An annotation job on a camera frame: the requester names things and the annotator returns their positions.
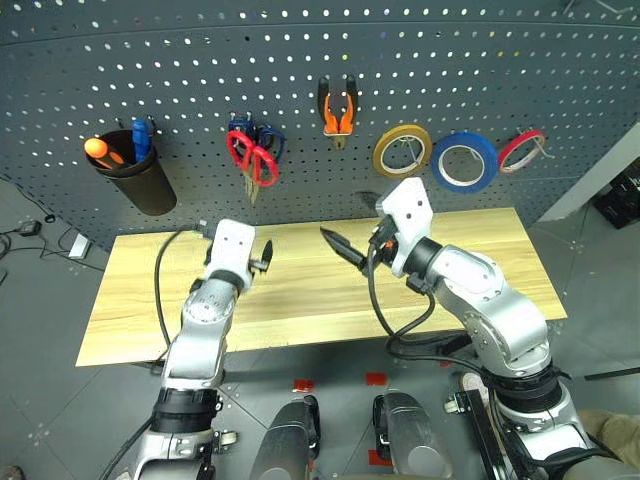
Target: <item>pen holder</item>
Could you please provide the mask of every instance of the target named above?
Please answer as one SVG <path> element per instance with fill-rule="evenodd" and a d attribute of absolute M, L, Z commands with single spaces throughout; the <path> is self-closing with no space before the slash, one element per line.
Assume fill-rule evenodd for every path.
<path fill-rule="evenodd" d="M 125 160 L 136 158 L 131 130 L 116 130 L 100 137 L 113 146 Z M 147 157 L 140 163 L 117 170 L 103 168 L 87 155 L 87 160 L 103 177 L 111 180 L 118 189 L 146 215 L 163 215 L 176 206 L 176 194 L 158 161 L 158 152 L 152 145 Z"/>

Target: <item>pegboard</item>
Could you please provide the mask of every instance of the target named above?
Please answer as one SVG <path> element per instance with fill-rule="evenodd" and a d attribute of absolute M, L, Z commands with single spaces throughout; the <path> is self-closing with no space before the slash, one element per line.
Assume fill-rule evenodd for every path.
<path fill-rule="evenodd" d="M 371 216 L 353 193 L 395 183 L 371 161 L 390 128 L 417 123 L 434 142 L 473 131 L 499 150 L 517 127 L 534 126 L 555 158 L 477 194 L 421 172 L 436 211 L 515 206 L 528 225 L 637 118 L 636 11 L 616 15 L 594 0 L 566 12 L 552 0 L 366 3 L 3 3 L 0 174 L 108 249 L 118 234 L 223 217 L 260 225 Z M 360 106 L 355 134 L 335 151 L 316 87 L 328 75 L 337 94 L 346 73 L 357 78 Z M 255 206 L 224 145 L 230 111 L 251 111 L 287 136 L 280 180 Z M 118 128 L 115 118 L 147 114 L 178 196 L 161 217 L 138 212 L 82 152 L 84 139 Z"/>

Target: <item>red scissors handle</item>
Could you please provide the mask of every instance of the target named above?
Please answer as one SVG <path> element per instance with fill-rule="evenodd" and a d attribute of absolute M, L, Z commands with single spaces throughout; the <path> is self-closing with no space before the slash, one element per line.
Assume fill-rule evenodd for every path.
<path fill-rule="evenodd" d="M 253 180 L 261 187 L 270 187 L 278 180 L 280 173 L 278 172 L 278 164 L 273 156 L 262 147 L 255 147 L 251 152 L 253 156 Z M 265 169 L 269 175 L 264 178 L 262 174 Z"/>
<path fill-rule="evenodd" d="M 238 145 L 242 146 L 245 150 L 242 157 L 238 153 Z M 240 168 L 243 172 L 246 172 L 249 169 L 249 159 L 251 158 L 253 147 L 253 141 L 244 133 L 238 130 L 231 130 L 227 133 L 227 150 L 229 150 L 229 153 L 231 154 L 233 163 L 235 163 L 236 167 Z"/>

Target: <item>black cable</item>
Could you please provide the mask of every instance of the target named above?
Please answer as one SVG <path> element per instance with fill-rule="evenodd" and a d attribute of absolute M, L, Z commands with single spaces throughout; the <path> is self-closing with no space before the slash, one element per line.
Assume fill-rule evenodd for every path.
<path fill-rule="evenodd" d="M 62 235 L 60 235 L 60 236 L 58 237 L 58 240 L 56 241 L 56 243 L 58 244 L 58 248 L 59 248 L 60 250 L 67 250 L 67 251 L 69 250 L 68 248 L 64 248 L 64 245 L 62 245 L 62 239 L 63 239 L 63 238 L 67 235 L 67 233 L 69 233 L 71 230 L 73 230 L 73 227 L 69 227 L 69 228 L 67 228 L 67 229 L 62 233 Z"/>
<path fill-rule="evenodd" d="M 26 198 L 27 200 L 29 200 L 31 203 L 33 203 L 36 207 L 38 207 L 40 210 L 42 210 L 42 212 L 46 215 L 44 217 L 44 221 L 47 223 L 53 223 L 56 221 L 56 216 L 53 213 L 47 212 L 42 205 L 40 205 L 38 202 L 36 202 L 33 198 L 29 198 L 27 196 L 26 193 L 24 193 L 22 191 L 22 189 L 20 187 L 18 187 L 18 185 L 16 185 L 15 183 L 11 182 L 9 179 L 4 178 L 2 176 L 0 176 L 0 180 L 3 180 L 5 182 L 7 182 L 9 185 L 13 185 L 16 190 L 18 190 L 18 193 L 20 193 L 20 195 L 22 195 L 24 198 Z"/>
<path fill-rule="evenodd" d="M 136 430 L 133 435 L 131 435 L 131 437 L 129 437 L 127 441 L 122 444 L 120 450 L 118 450 L 118 453 L 114 455 L 114 457 L 100 474 L 100 477 L 98 477 L 99 480 L 108 480 L 109 475 L 111 475 L 113 469 L 116 468 L 116 465 L 118 465 L 120 460 L 122 460 L 122 457 L 124 457 L 125 453 L 127 453 L 127 451 L 133 446 L 133 444 L 136 443 L 136 440 L 140 438 L 140 435 L 142 435 L 145 430 L 151 426 L 152 420 L 153 417 L 149 417 L 149 419 L 142 425 L 140 425 L 140 428 L 138 428 L 138 430 Z"/>
<path fill-rule="evenodd" d="M 158 356 L 158 358 L 151 362 L 138 362 L 132 363 L 131 365 L 133 365 L 134 367 L 140 367 L 144 368 L 145 370 L 149 370 L 150 375 L 158 377 L 162 375 L 162 371 L 164 370 L 165 361 L 162 359 L 162 357 L 164 357 L 168 351 L 169 349 L 165 348 L 164 351 Z"/>
<path fill-rule="evenodd" d="M 376 286 L 375 286 L 375 278 L 374 278 L 375 276 L 374 257 L 375 257 L 375 247 L 373 246 L 373 244 L 369 244 L 369 249 L 367 250 L 367 272 L 368 272 L 367 282 L 369 287 L 369 298 L 371 299 L 371 306 L 373 307 L 373 311 L 375 312 L 376 317 L 380 322 L 380 325 L 382 326 L 384 331 L 387 332 L 387 335 L 392 337 L 391 343 L 395 342 L 395 343 L 406 345 L 406 346 L 433 345 L 436 343 L 449 341 L 453 338 L 460 336 L 460 334 L 457 334 L 457 333 L 456 334 L 438 333 L 436 334 L 436 338 L 431 337 L 427 339 L 418 339 L 418 340 L 407 340 L 405 338 L 402 338 L 403 335 L 406 335 L 411 330 L 413 330 L 414 328 L 418 327 L 420 324 L 425 322 L 433 313 L 433 310 L 435 309 L 435 299 L 433 298 L 433 294 L 431 292 L 427 292 L 427 297 L 429 298 L 429 307 L 427 308 L 427 311 L 424 312 L 419 317 L 417 317 L 416 319 L 414 319 L 412 322 L 410 322 L 406 326 L 404 326 L 398 332 L 394 332 L 391 326 L 389 325 L 389 322 L 387 322 L 386 318 L 384 317 L 384 314 L 382 313 L 382 309 L 380 308 L 380 303 L 378 302 L 378 295 L 376 294 Z M 391 355 L 394 355 L 394 353 L 392 353 L 392 351 L 389 351 L 389 349 L 387 349 L 387 352 Z"/>
<path fill-rule="evenodd" d="M 180 235 L 184 230 L 178 230 L 177 232 L 172 233 L 169 238 L 167 238 L 160 250 L 158 251 L 158 255 L 156 256 L 156 265 L 153 270 L 153 292 L 156 300 L 156 312 L 158 314 L 158 322 L 160 323 L 160 330 L 162 330 L 162 336 L 164 337 L 164 342 L 167 344 L 167 348 L 171 345 L 171 339 L 169 338 L 169 332 L 167 331 L 167 324 L 164 320 L 164 314 L 162 313 L 162 302 L 160 301 L 160 263 L 162 262 L 162 256 L 164 255 L 167 247 L 175 240 L 175 238 Z"/>
<path fill-rule="evenodd" d="M 68 256 L 65 255 L 65 253 L 69 253 L 68 250 L 63 249 L 61 251 L 55 251 L 55 250 L 48 249 L 47 239 L 40 234 L 38 234 L 38 237 L 40 237 L 40 240 L 42 240 L 43 242 L 42 252 L 40 252 L 40 257 L 39 257 L 40 259 L 46 257 L 47 255 L 57 255 L 60 258 L 63 258 L 73 263 L 77 263 L 78 265 L 82 265 L 83 267 L 92 268 L 93 270 L 97 270 L 99 272 L 104 272 L 104 268 L 96 267 L 94 265 L 89 265 L 88 263 L 81 262 L 80 260 L 76 260 L 75 258 L 69 258 Z"/>
<path fill-rule="evenodd" d="M 7 256 L 11 252 L 19 252 L 21 250 L 40 250 L 40 255 L 38 255 L 38 258 L 41 259 L 41 260 L 44 259 L 44 257 L 46 257 L 47 255 L 57 255 L 58 257 L 60 257 L 60 258 L 62 258 L 64 260 L 67 260 L 69 262 L 77 263 L 78 265 L 82 265 L 83 267 L 87 267 L 87 268 L 92 268 L 93 270 L 97 270 L 99 272 L 104 272 L 103 268 L 96 267 L 94 265 L 89 265 L 88 263 L 80 262 L 79 260 L 76 260 L 75 258 L 67 257 L 66 255 L 64 255 L 65 253 L 67 253 L 66 251 L 58 252 L 58 251 L 51 250 L 51 249 L 47 248 L 46 247 L 46 245 L 47 245 L 46 239 L 44 239 L 40 235 L 38 235 L 38 237 L 44 242 L 41 247 L 12 248 L 11 237 L 8 234 L 9 233 L 13 233 L 13 232 L 14 231 L 11 230 L 9 232 L 0 233 L 0 245 L 2 245 L 2 249 L 0 249 L 0 260 L 2 260 L 5 256 Z"/>

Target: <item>blue tape roll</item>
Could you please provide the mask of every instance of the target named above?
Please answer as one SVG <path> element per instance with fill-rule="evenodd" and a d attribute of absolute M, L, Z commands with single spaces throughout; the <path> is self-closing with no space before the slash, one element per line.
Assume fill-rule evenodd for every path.
<path fill-rule="evenodd" d="M 454 147 L 466 147 L 475 151 L 482 159 L 482 173 L 470 181 L 456 180 L 449 176 L 442 163 L 445 153 Z M 475 193 L 489 186 L 498 174 L 498 152 L 489 140 L 477 133 L 459 132 L 444 137 L 431 154 L 431 170 L 438 183 L 458 193 Z"/>

